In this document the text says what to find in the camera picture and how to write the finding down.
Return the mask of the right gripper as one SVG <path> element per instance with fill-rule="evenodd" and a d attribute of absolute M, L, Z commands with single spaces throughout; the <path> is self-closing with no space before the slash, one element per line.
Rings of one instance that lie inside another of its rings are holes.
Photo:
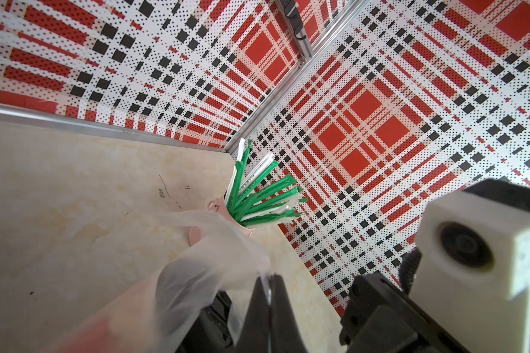
<path fill-rule="evenodd" d="M 339 342 L 348 352 L 466 352 L 381 274 L 354 279 Z"/>

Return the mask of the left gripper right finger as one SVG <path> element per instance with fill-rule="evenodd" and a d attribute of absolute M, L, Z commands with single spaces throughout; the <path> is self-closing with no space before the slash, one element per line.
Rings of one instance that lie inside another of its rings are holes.
<path fill-rule="evenodd" d="M 271 276 L 270 288 L 269 334 L 271 352 L 307 352 L 281 275 L 274 274 Z"/>

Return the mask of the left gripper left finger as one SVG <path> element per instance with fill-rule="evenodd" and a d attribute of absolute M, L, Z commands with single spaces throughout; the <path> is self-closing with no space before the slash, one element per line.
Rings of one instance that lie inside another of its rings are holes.
<path fill-rule="evenodd" d="M 269 303 L 261 278 L 256 280 L 235 352 L 269 352 Z"/>

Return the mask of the clear plastic carrier bag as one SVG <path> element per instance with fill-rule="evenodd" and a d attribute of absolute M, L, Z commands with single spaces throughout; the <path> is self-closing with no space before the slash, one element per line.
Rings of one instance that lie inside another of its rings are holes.
<path fill-rule="evenodd" d="M 200 211 L 171 213 L 161 222 L 190 227 Z M 256 279 L 264 279 L 270 267 L 266 250 L 226 227 L 157 269 L 155 272 L 160 274 L 155 292 L 155 322 L 160 338 L 148 352 L 175 352 L 201 310 L 213 302 L 219 291 L 247 289 Z"/>

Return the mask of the red milk tea cup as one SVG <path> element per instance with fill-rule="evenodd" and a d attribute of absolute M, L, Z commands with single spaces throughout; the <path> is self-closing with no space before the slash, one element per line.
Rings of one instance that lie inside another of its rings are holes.
<path fill-rule="evenodd" d="M 148 352 L 160 338 L 155 292 L 160 272 L 137 282 L 80 326 L 63 334 L 48 352 Z"/>

